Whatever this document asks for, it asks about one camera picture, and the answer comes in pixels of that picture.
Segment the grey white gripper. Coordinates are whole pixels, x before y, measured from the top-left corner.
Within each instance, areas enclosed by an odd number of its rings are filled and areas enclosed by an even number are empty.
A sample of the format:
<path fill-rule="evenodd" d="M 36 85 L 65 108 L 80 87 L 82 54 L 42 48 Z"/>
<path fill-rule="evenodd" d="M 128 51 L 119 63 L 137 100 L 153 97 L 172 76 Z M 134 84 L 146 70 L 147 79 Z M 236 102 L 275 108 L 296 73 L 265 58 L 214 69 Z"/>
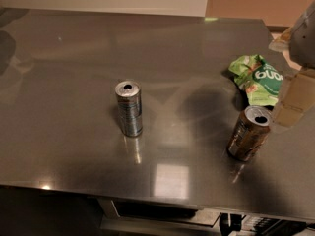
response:
<path fill-rule="evenodd" d="M 293 62 L 307 67 L 294 76 L 284 77 L 278 102 L 272 111 L 275 123 L 292 127 L 315 105 L 315 1 L 292 28 L 270 42 L 269 48 L 276 52 L 289 51 Z"/>

